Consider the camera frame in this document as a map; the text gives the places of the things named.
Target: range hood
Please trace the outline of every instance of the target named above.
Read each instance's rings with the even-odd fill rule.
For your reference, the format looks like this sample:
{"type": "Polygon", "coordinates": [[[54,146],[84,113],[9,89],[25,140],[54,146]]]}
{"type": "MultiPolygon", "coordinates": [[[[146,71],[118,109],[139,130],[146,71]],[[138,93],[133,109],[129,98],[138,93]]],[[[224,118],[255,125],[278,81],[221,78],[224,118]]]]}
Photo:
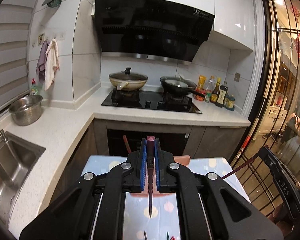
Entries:
{"type": "Polygon", "coordinates": [[[165,0],[95,0],[102,55],[189,65],[207,41],[214,15],[165,0]]]}

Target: pan handle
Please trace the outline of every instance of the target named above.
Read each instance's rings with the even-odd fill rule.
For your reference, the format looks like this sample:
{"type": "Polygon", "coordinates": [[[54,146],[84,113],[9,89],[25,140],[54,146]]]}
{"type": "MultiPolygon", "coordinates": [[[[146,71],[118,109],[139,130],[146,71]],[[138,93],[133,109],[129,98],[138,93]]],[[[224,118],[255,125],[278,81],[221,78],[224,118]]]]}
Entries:
{"type": "Polygon", "coordinates": [[[195,90],[191,90],[191,93],[193,93],[193,94],[195,94],[195,95],[197,95],[197,96],[200,96],[200,97],[205,98],[205,95],[204,95],[204,94],[199,93],[199,92],[197,92],[197,91],[195,91],[195,90]]]}
{"type": "Polygon", "coordinates": [[[127,86],[129,83],[128,82],[121,82],[120,84],[117,85],[117,90],[122,90],[125,86],[127,86]]]}

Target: sliding glass door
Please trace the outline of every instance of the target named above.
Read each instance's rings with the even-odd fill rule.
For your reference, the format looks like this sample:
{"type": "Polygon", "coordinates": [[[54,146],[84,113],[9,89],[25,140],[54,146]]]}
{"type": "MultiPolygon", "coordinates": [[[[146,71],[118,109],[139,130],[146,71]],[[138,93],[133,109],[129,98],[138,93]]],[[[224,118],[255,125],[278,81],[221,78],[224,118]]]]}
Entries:
{"type": "MultiPolygon", "coordinates": [[[[300,182],[300,2],[264,0],[267,15],[268,80],[262,115],[249,133],[250,143],[242,147],[233,168],[252,157],[262,146],[271,151],[300,182]]],[[[257,158],[237,177],[252,204],[270,215],[282,199],[268,167],[257,158]]]]}

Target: kitchen sink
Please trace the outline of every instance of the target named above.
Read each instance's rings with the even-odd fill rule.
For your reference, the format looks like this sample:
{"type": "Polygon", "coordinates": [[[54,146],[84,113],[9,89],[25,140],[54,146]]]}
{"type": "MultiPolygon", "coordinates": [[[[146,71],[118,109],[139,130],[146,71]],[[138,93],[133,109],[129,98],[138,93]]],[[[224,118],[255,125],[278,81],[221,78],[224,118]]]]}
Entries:
{"type": "Polygon", "coordinates": [[[0,219],[7,226],[18,193],[45,148],[9,132],[0,140],[0,219]]]}

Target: black glass cooktop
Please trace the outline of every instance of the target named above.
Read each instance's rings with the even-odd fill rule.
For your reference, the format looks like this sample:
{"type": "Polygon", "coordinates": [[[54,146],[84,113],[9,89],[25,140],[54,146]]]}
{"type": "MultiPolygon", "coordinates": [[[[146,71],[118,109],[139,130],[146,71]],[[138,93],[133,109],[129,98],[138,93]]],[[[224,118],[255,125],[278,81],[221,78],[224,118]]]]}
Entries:
{"type": "Polygon", "coordinates": [[[101,105],[202,114],[192,98],[175,97],[166,91],[118,91],[114,88],[101,105]]]}

